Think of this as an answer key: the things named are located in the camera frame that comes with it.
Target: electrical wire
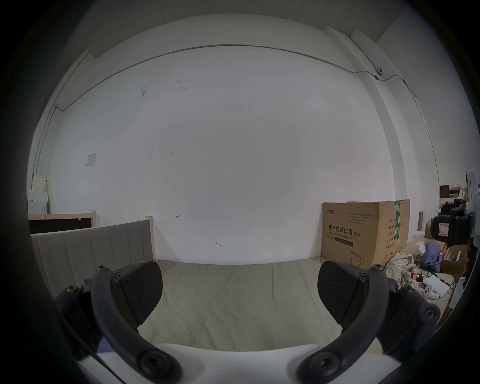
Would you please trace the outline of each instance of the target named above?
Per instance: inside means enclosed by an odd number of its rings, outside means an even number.
[[[376,65],[370,60],[370,58],[366,55],[365,52],[363,52],[363,50],[357,45],[357,43],[355,41],[352,40],[352,38],[350,38],[351,42],[354,43],[357,48],[363,53],[363,55],[365,55],[365,57],[370,61],[370,63],[372,63],[373,67],[376,69],[376,70],[379,70],[379,68],[376,67]],[[440,174],[438,173],[438,165],[437,165],[437,157],[435,155],[435,149],[433,148],[433,142],[432,142],[432,137],[430,136],[430,131],[428,130],[428,126],[427,126],[427,122],[425,121],[425,118],[423,117],[423,113],[420,109],[420,106],[418,105],[417,103],[417,95],[415,94],[415,92],[413,92],[413,90],[409,87],[409,85],[407,84],[407,82],[405,81],[405,79],[403,79],[400,75],[397,75],[397,74],[394,74],[390,77],[388,77],[387,79],[380,79],[377,77],[377,80],[379,81],[387,81],[387,80],[390,80],[392,77],[398,77],[402,82],[403,84],[405,84],[405,86],[407,87],[408,91],[410,92],[410,95],[412,96],[413,98],[413,101],[415,102],[415,105],[417,106],[417,109],[419,110],[419,113],[420,113],[420,116],[423,120],[423,125],[425,125],[425,129],[427,130],[427,134],[428,134],[428,138],[430,140],[430,145],[432,146],[432,152],[433,152],[433,159],[435,161],[435,168],[437,170],[437,179],[438,179],[438,188],[440,188]],[[441,199],[440,199],[440,193],[438,195],[438,205],[440,206],[441,204]]]
[[[363,71],[351,71],[345,67],[342,67],[341,65],[338,65],[338,64],[335,64],[335,63],[332,63],[331,61],[328,61],[328,60],[324,60],[324,59],[321,59],[321,58],[318,58],[316,56],[312,56],[312,55],[307,55],[306,53],[301,53],[301,52],[297,52],[297,51],[293,51],[293,50],[290,50],[290,49],[283,49],[283,48],[276,48],[276,47],[270,47],[270,46],[267,46],[267,45],[253,45],[253,44],[210,44],[210,45],[202,45],[202,46],[196,46],[196,47],[189,47],[189,48],[182,48],[182,49],[177,49],[175,51],[171,51],[171,52],[166,52],[166,53],[162,53],[160,55],[156,55],[156,56],[153,56],[153,57],[150,57],[148,59],[145,59],[145,60],[142,60],[142,61],[139,61],[135,64],[132,64],[132,65],[129,65],[128,67],[125,67],[113,74],[111,74],[110,76],[107,76],[105,79],[101,80],[100,82],[96,83],[95,85],[91,86],[89,89],[87,89],[85,92],[83,92],[80,96],[78,96],[74,101],[72,101],[66,108],[64,109],[61,109],[57,104],[55,104],[55,106],[53,107],[53,113],[55,113],[55,110],[59,110],[61,112],[65,112],[66,110],[68,110],[68,108],[70,108],[74,103],[76,103],[78,100],[80,100],[80,98],[82,98],[83,96],[85,96],[88,92],[90,92],[91,90],[93,90],[95,87],[99,86],[100,84],[102,84],[103,82],[107,81],[108,79],[111,79],[113,76],[116,76],[118,75],[119,73],[122,73],[130,68],[133,68],[133,67],[136,67],[137,65],[140,65],[140,64],[143,64],[143,63],[146,63],[148,61],[151,61],[151,60],[154,60],[154,59],[158,59],[158,58],[161,58],[163,56],[167,56],[167,55],[172,55],[174,53],[179,53],[179,52],[185,52],[185,51],[190,51],[190,50],[195,50],[195,49],[204,49],[204,48],[215,48],[215,47],[251,47],[251,48],[266,48],[266,49],[272,49],[272,50],[277,50],[277,51],[281,51],[281,52],[288,52],[288,53],[293,53],[295,55],[300,55],[300,56],[304,56],[304,57],[307,57],[307,58],[310,58],[310,59],[313,59],[313,60],[317,60],[317,61],[320,61],[322,63],[325,63],[325,64],[328,64],[328,65],[331,65],[335,68],[338,68],[342,71],[345,71],[347,73],[350,73],[352,75],[355,75],[355,74],[359,74],[359,73],[367,73],[369,74],[370,76],[374,77],[376,80],[378,81],[381,81],[381,82],[386,82],[390,79],[392,79],[393,77],[398,77],[400,80],[402,80],[402,82],[405,84],[405,86],[407,87],[408,91],[410,92],[412,98],[413,98],[413,101],[415,102],[415,105],[417,106],[417,109],[419,110],[419,113],[421,115],[421,118],[423,120],[423,124],[425,125],[425,129],[427,130],[427,134],[428,134],[428,137],[430,139],[430,144],[432,145],[432,151],[433,151],[433,158],[434,158],[434,161],[435,161],[435,166],[436,166],[436,169],[437,169],[437,179],[438,179],[438,185],[440,186],[440,176],[439,176],[439,173],[438,173],[438,166],[437,166],[437,158],[435,156],[435,151],[434,151],[434,148],[433,148],[433,142],[432,142],[432,137],[430,136],[430,132],[428,130],[428,126],[427,126],[427,123],[425,121],[425,118],[423,116],[423,113],[417,103],[417,96],[415,95],[415,93],[413,92],[413,90],[409,87],[409,85],[407,84],[407,82],[405,81],[405,79],[403,79],[401,76],[399,76],[398,74],[394,74],[390,77],[388,77],[387,79],[381,79],[379,78],[378,75],[374,74],[374,73],[371,73],[370,71],[367,71],[367,70],[363,70]],[[63,87],[66,85],[66,83],[68,82],[68,80],[70,79],[70,77],[72,76],[72,74],[75,72],[75,70],[78,68],[78,66],[82,63],[82,61],[85,59],[85,57],[87,57],[88,54],[86,54],[84,56],[84,58],[78,63],[78,65],[75,67],[75,69],[72,71],[72,73],[70,74],[70,76],[68,77],[67,81],[64,83]],[[57,101],[61,91],[63,90],[63,87],[62,89],[60,90],[59,94],[57,95],[57,97],[55,98],[55,102]],[[53,117],[53,113],[52,113],[52,116],[50,117],[50,120],[46,120],[45,122],[45,125],[44,125],[44,129],[42,130],[42,133],[40,134],[40,137],[43,136],[43,141],[42,141],[42,145],[38,146],[37,148],[37,154],[36,154],[36,161],[37,161],[37,155],[39,152],[41,152],[41,148],[43,147],[43,142],[45,141],[45,136],[44,136],[44,131],[45,131],[45,135],[47,134],[47,131],[48,131],[48,128],[50,126],[50,121],[52,120],[52,117]]]
[[[88,92],[90,92],[92,89],[94,89],[95,87],[97,87],[98,85],[102,84],[103,82],[107,81],[108,79],[112,78],[113,76],[116,76],[118,75],[119,73],[122,73],[130,68],[133,68],[133,67],[136,67],[137,65],[140,65],[140,64],[143,64],[147,61],[150,61],[150,60],[154,60],[154,59],[158,59],[158,58],[161,58],[163,56],[167,56],[167,55],[171,55],[171,54],[174,54],[174,53],[179,53],[179,52],[185,52],[185,51],[190,51],[190,50],[194,50],[194,49],[203,49],[203,48],[214,48],[214,47],[252,47],[252,48],[266,48],[266,49],[273,49],[273,50],[277,50],[277,51],[282,51],[282,52],[288,52],[288,53],[293,53],[295,55],[300,55],[300,56],[304,56],[304,57],[308,57],[310,59],[314,59],[314,60],[317,60],[317,61],[321,61],[322,63],[325,63],[325,64],[329,64],[329,65],[332,65],[338,69],[341,69],[342,71],[345,71],[345,72],[348,72],[350,74],[358,74],[358,73],[363,73],[363,72],[366,72],[368,73],[369,75],[375,77],[377,80],[380,80],[378,78],[377,75],[371,73],[370,71],[351,71],[347,68],[344,68],[342,67],[341,65],[338,65],[338,64],[335,64],[335,63],[332,63],[331,61],[328,61],[328,60],[324,60],[324,59],[321,59],[321,58],[318,58],[318,57],[315,57],[315,56],[312,56],[312,55],[307,55],[306,53],[301,53],[301,52],[296,52],[296,51],[292,51],[290,49],[283,49],[283,48],[276,48],[276,47],[270,47],[270,46],[267,46],[267,45],[253,45],[253,44],[211,44],[211,45],[201,45],[201,46],[196,46],[196,47],[189,47],[189,48],[182,48],[182,49],[177,49],[175,51],[171,51],[171,52],[166,52],[166,53],[162,53],[161,55],[156,55],[156,56],[153,56],[153,57],[150,57],[148,59],[145,59],[145,60],[142,60],[142,61],[139,61],[138,63],[135,63],[135,64],[132,64],[132,65],[129,65],[128,67],[125,67],[113,74],[111,74],[110,76],[106,77],[105,79],[103,79],[102,81],[96,83],[95,85],[91,86],[89,89],[87,89],[85,92],[83,92],[80,96],[78,96],[74,101],[72,101],[65,109],[61,109],[60,107],[58,106],[55,106],[58,110],[62,111],[62,112],[65,112],[68,108],[70,108],[74,103],[76,103],[81,97],[83,97],[84,95],[86,95]]]
[[[48,115],[47,115],[47,118],[45,119],[45,124],[43,124],[43,128],[42,128],[42,132],[40,133],[40,140],[38,142],[38,147],[36,148],[36,153],[35,153],[35,160],[34,160],[34,164],[36,163],[36,169],[35,169],[35,173],[38,172],[38,163],[40,161],[40,154],[42,152],[42,148],[43,148],[43,143],[45,141],[45,137],[47,135],[47,132],[48,132],[48,129],[50,127],[50,122],[52,121],[52,118],[53,118],[53,114],[55,113],[55,110],[58,109],[57,107],[57,104],[55,104],[57,102],[57,99],[59,98],[61,92],[63,91],[65,85],[68,83],[68,81],[70,80],[70,78],[72,77],[72,75],[74,74],[74,72],[77,70],[77,68],[80,66],[80,64],[82,64],[82,62],[85,60],[85,58],[88,56],[89,52],[85,53],[85,56],[83,56],[83,58],[80,60],[80,62],[76,65],[76,67],[73,69],[72,73],[70,73],[70,75],[68,76],[67,80],[63,83],[62,85],[62,88],[60,89],[60,91],[58,92],[57,94],[57,97],[55,98],[55,100],[53,101],[53,106],[52,108],[50,108],[50,111],[48,112]]]

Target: plaid fabric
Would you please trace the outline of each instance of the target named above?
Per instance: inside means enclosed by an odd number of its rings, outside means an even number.
[[[399,287],[403,287],[412,282],[412,272],[416,267],[411,254],[397,253],[385,267],[385,274],[387,278],[395,280]]]

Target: wooden plank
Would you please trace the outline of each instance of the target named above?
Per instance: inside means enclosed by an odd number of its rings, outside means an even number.
[[[145,216],[145,220],[150,221],[150,237],[152,238],[152,253],[153,259],[155,260],[155,242],[153,240],[153,216]]]
[[[96,211],[90,211],[92,212],[92,228],[96,227]]]
[[[419,226],[417,227],[417,231],[421,232],[422,228],[423,228],[423,212],[420,211],[419,212]]]
[[[28,214],[28,220],[64,220],[64,219],[88,219],[92,218],[91,213],[71,213],[71,214]]]

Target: mattress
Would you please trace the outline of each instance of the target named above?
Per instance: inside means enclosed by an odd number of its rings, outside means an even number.
[[[261,265],[157,262],[163,295],[139,327],[154,345],[261,351],[324,346],[340,336],[318,296],[319,258]],[[378,341],[370,352],[382,353]]]

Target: white box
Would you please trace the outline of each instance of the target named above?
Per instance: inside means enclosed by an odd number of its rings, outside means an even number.
[[[27,192],[27,200],[28,201],[36,201],[36,202],[39,202],[39,203],[48,203],[48,193],[28,191]]]
[[[40,213],[44,215],[47,213],[47,203],[39,203],[38,201],[28,202],[28,213]]]

